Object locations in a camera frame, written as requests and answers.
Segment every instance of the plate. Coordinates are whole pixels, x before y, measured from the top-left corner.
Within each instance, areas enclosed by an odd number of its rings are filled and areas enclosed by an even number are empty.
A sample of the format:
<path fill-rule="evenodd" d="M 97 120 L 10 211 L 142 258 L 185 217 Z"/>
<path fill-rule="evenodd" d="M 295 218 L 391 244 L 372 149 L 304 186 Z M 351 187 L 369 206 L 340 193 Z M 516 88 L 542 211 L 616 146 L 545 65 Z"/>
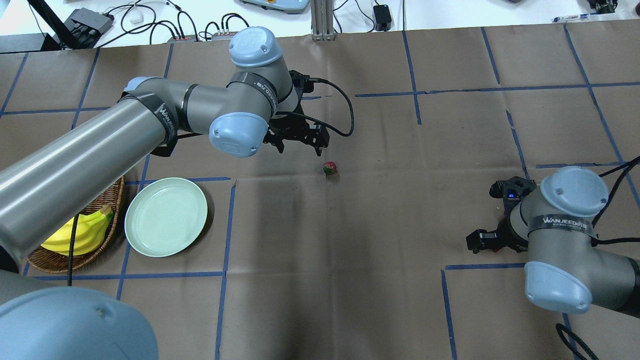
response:
<path fill-rule="evenodd" d="M 146 186 L 133 198 L 124 232 L 140 254 L 161 258 L 193 243 L 207 220 L 207 199 L 198 185 L 168 177 Z"/>

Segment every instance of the brown basket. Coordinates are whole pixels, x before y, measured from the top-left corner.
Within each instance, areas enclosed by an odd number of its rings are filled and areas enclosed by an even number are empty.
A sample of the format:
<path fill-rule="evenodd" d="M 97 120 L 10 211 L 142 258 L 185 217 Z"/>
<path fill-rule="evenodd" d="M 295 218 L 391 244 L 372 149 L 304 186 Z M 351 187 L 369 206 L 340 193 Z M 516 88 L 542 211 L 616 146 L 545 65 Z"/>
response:
<path fill-rule="evenodd" d="M 87 252 L 86 254 L 74 256 L 73 269 L 77 270 L 88 263 L 92 262 L 98 255 L 102 254 L 111 243 L 111 238 L 116 231 L 116 224 L 118 223 L 118 214 L 120 212 L 120 203 L 122 201 L 122 191 L 124 189 L 124 177 L 121 177 L 113 183 L 107 190 L 104 190 L 94 201 L 91 201 L 89 205 L 85 206 L 81 211 L 84 215 L 89 215 L 98 211 L 103 205 L 111 205 L 113 210 L 113 220 L 107 227 L 107 235 L 102 245 L 94 251 Z M 27 259 L 33 267 L 38 270 L 49 272 L 52 274 L 59 274 L 67 272 L 69 257 L 57 252 L 47 250 L 41 246 L 35 249 Z"/>

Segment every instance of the banana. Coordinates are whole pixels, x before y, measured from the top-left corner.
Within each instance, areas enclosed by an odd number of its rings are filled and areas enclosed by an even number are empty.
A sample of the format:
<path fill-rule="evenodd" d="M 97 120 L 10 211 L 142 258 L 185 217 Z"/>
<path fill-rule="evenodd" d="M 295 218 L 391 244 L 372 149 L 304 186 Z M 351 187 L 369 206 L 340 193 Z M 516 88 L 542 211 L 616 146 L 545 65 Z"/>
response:
<path fill-rule="evenodd" d="M 81 215 L 76 227 L 74 255 L 86 254 L 97 249 L 104 242 L 105 231 L 112 219 L 113 212 L 108 205 L 90 215 Z M 42 247 L 68 256 L 72 228 L 73 219 L 51 235 Z"/>

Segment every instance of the black power adapter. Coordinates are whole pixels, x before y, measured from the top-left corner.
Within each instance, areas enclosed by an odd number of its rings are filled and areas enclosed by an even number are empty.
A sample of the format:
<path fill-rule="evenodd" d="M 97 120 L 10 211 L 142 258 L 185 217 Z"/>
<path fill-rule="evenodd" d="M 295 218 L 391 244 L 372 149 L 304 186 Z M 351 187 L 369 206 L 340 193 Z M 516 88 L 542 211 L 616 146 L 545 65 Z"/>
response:
<path fill-rule="evenodd" d="M 373 21 L 376 22 L 376 31 L 387 31 L 391 29 L 391 12 L 387 5 L 376 5 L 373 7 Z"/>

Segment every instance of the red strawberry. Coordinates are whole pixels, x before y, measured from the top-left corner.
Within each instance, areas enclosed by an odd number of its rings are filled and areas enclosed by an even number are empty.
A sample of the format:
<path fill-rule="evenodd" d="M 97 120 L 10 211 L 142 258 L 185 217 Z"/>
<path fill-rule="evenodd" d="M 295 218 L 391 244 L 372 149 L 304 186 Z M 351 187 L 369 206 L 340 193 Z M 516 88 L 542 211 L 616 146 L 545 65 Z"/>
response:
<path fill-rule="evenodd" d="M 324 163 L 322 170 L 326 175 L 334 175 L 338 172 L 338 166 L 333 161 L 327 161 Z"/>

